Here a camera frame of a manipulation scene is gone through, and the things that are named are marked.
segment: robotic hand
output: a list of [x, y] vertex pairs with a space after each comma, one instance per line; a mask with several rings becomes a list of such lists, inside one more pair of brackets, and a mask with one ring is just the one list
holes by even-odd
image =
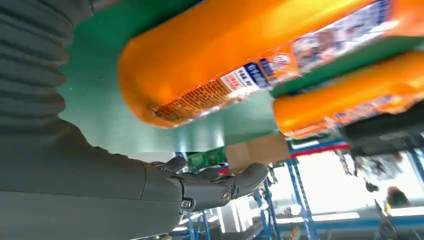
[[183, 192], [181, 210], [185, 212], [222, 207], [233, 199], [252, 193], [268, 175], [267, 168], [261, 163], [249, 165], [238, 175], [220, 176], [214, 168], [207, 168], [199, 174], [176, 174], [187, 165], [181, 156], [167, 163], [153, 162], [151, 165], [180, 182]]

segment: cardboard box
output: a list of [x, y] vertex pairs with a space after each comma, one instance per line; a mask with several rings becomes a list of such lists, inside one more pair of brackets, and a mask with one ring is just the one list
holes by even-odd
[[252, 163], [268, 165], [290, 158], [288, 143], [279, 133], [227, 146], [225, 152], [232, 172], [242, 170]]

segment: red stripe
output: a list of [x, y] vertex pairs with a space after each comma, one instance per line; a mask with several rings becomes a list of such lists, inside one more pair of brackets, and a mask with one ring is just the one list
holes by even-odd
[[294, 158], [294, 157], [305, 156], [305, 155], [310, 155], [310, 154], [317, 154], [317, 153], [322, 153], [322, 152], [336, 150], [336, 149], [348, 149], [348, 148], [349, 148], [349, 145], [347, 145], [347, 144], [339, 144], [339, 145], [334, 145], [334, 146], [319, 147], [319, 148], [315, 148], [315, 149], [311, 149], [311, 150], [306, 150], [306, 151], [294, 153], [294, 154], [291, 155], [291, 157]]

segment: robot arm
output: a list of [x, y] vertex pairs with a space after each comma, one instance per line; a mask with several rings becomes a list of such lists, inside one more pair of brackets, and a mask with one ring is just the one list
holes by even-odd
[[111, 1], [0, 0], [0, 236], [136, 239], [171, 231], [182, 211], [225, 205], [267, 175], [178, 176], [91, 146], [60, 119], [59, 66], [73, 28]]

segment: white label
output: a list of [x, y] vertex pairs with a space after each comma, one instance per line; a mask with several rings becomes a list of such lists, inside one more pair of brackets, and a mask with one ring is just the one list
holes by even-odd
[[232, 92], [243, 88], [259, 89], [243, 66], [222, 76], [220, 79]]

